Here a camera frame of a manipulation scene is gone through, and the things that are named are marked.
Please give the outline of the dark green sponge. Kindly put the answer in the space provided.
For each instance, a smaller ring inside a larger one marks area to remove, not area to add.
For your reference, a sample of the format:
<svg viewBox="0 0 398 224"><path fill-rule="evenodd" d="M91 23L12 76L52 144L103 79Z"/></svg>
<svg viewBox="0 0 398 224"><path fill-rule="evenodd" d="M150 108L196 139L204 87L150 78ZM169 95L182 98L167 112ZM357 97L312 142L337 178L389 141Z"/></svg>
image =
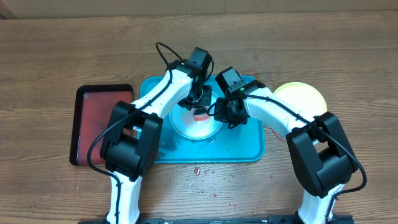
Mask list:
<svg viewBox="0 0 398 224"><path fill-rule="evenodd" d="M209 122L210 116L207 114L207 107L195 108L193 112L193 120L199 122Z"/></svg>

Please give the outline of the light blue plate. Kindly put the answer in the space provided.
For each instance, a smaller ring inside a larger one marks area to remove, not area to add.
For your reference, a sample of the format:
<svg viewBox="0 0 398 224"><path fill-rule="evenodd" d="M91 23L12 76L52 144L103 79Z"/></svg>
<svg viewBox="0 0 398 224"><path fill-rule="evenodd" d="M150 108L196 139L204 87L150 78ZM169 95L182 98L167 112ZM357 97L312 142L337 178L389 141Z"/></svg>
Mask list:
<svg viewBox="0 0 398 224"><path fill-rule="evenodd" d="M176 105L169 113L172 127L181 136L192 140L202 140L212 137L223 126L223 123L214 120L212 116L209 122L197 123L193 120L194 109L187 110Z"/></svg>

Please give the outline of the yellow-green plate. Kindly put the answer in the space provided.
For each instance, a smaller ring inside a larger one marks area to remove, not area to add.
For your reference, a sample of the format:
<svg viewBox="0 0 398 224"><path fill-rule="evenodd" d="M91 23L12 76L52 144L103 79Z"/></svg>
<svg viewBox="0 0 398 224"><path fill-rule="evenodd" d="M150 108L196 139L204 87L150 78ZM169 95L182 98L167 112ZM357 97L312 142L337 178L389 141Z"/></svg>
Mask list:
<svg viewBox="0 0 398 224"><path fill-rule="evenodd" d="M322 94L306 83L289 82L283 84L274 91L274 94L291 105L312 112L314 115L322 115L328 111Z"/></svg>

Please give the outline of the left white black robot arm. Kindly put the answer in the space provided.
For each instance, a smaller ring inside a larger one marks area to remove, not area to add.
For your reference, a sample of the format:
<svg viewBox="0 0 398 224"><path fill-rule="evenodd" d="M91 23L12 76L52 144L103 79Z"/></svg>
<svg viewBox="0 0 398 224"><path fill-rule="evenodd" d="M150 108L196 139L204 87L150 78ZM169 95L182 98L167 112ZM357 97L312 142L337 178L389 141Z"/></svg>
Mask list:
<svg viewBox="0 0 398 224"><path fill-rule="evenodd" d="M111 206L105 223L135 223L142 178L159 151L164 118L174 106L203 109L211 103L206 85L214 62L208 51L195 48L188 59L166 64L163 79L142 98L114 106L104 132L100 156L112 183Z"/></svg>

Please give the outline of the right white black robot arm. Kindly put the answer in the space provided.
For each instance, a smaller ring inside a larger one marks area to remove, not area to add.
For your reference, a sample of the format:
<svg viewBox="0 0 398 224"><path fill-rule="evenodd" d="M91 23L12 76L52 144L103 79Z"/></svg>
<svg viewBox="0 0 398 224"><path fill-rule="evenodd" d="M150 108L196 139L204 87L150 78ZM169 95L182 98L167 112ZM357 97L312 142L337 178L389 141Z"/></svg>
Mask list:
<svg viewBox="0 0 398 224"><path fill-rule="evenodd" d="M316 115L278 98L265 84L245 82L232 67L215 78L224 97L211 105L215 120L230 129L257 119L284 136L296 178L304 189L293 215L269 215L266 223L353 223L351 215L336 215L333 207L352 174L363 171L338 118Z"/></svg>

